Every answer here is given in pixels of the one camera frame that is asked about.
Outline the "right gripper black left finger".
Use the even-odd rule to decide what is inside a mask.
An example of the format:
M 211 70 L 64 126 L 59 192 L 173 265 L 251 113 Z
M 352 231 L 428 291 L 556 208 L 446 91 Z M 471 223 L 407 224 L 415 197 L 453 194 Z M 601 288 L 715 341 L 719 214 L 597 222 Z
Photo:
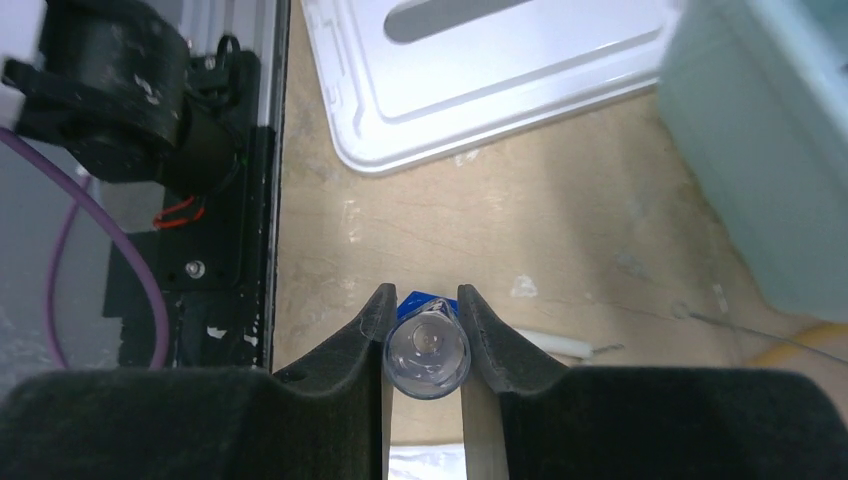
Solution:
M 5 479 L 383 479 L 397 294 L 288 366 L 61 371 L 1 405 Z

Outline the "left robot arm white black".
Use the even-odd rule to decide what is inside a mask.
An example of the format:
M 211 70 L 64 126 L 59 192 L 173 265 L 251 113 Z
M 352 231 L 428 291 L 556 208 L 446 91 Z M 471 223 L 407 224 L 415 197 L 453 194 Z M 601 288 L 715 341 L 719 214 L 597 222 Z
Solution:
M 243 152 L 228 116 L 244 88 L 241 56 L 231 35 L 213 56 L 192 56 L 142 1 L 48 1 L 31 48 L 1 57 L 2 85 L 23 97 L 10 127 L 106 182 L 214 194 Z

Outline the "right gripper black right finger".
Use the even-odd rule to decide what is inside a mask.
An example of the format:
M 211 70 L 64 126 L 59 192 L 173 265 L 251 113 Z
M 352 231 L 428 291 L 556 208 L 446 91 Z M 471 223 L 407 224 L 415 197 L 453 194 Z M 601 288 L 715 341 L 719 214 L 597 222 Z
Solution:
M 781 370 L 568 367 L 457 292 L 471 479 L 843 479 L 847 429 Z

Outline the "graduated cylinder blue base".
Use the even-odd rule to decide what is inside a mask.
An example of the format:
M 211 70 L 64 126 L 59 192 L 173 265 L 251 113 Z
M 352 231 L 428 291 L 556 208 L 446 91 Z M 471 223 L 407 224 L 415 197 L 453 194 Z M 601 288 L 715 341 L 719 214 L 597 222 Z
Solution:
M 393 386 L 417 400 L 443 398 L 464 383 L 471 347 L 454 299 L 413 291 L 397 308 L 383 344 L 383 370 Z

